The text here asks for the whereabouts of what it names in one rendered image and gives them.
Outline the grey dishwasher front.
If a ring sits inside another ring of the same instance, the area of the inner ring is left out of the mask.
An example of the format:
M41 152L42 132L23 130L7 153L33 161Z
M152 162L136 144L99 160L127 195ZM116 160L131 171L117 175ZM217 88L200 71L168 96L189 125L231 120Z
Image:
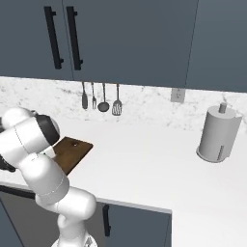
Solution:
M24 247L51 247L59 237L58 215L35 200L0 191L0 200L14 223Z

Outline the grey hanging slotted spatula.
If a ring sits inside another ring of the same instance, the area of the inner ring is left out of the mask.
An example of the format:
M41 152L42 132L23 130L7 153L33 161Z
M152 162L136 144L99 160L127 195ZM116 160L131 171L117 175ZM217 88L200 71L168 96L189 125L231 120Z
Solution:
M112 114L114 116L120 116L122 113L123 104L120 101L120 94L117 94L117 99L114 101L112 106Z

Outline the dark blue base cupboard door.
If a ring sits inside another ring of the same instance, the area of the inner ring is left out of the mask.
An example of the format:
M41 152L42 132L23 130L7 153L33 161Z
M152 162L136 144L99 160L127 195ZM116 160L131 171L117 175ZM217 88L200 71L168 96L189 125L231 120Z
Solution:
M169 213L109 205L109 223L106 247L172 247Z

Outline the dark blue wall cupboard door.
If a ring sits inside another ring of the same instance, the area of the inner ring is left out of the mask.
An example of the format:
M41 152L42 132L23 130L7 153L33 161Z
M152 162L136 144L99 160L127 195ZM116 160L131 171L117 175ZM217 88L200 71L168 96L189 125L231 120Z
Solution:
M61 58L55 69L44 6L53 17ZM0 0L0 76L70 80L72 68L62 0Z
M62 0L73 6L77 81L183 88L199 0Z

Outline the brown wooden cutting board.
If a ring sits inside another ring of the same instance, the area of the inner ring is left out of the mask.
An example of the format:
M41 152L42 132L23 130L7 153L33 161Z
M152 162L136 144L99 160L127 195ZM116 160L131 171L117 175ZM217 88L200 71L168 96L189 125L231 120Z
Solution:
M61 167L64 173L68 175L93 146L93 144L88 142L64 137L53 147L55 152L53 160Z

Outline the dark blue tall cupboard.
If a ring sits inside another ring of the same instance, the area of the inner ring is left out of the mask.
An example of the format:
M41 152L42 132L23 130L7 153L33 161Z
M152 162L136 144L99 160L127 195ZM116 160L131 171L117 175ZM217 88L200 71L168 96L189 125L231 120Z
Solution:
M186 87L247 93L247 0L199 0Z

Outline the grey hanging ladle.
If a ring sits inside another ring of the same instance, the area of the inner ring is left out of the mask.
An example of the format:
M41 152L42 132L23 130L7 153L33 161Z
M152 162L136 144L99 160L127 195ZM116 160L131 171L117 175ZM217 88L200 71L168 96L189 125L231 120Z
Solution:
M102 83L102 90L103 90L103 101L98 104L97 109L100 112L107 112L109 110L109 103L106 101L106 96L105 96L105 83Z

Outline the grey hanging spoon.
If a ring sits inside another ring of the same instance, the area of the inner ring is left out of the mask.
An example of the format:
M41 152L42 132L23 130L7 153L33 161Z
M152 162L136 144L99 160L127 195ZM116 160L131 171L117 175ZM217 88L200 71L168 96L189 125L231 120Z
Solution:
M88 97L85 91L84 82L82 82L82 107L83 109L88 109Z

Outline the white paper towel roll holder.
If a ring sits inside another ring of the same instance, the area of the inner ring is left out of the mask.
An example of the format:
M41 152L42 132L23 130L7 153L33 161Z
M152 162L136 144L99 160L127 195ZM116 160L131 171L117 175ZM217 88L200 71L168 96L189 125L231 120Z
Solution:
M228 158L232 152L241 120L242 118L238 117L226 102L210 106L206 112L197 155L211 163L219 163Z

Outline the grey wall socket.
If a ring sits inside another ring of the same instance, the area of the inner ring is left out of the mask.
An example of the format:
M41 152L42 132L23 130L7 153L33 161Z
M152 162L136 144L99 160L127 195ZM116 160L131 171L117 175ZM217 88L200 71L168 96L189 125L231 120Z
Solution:
M181 88L173 88L171 91L171 101L184 103L185 99L185 90Z

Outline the grey hanging fork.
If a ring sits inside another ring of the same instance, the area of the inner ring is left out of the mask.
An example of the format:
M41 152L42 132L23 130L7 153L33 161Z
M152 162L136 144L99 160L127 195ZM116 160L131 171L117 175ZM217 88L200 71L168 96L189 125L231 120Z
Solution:
M94 88L94 82L91 83L92 85L92 105L93 105L93 109L96 110L96 96L95 96L95 88Z

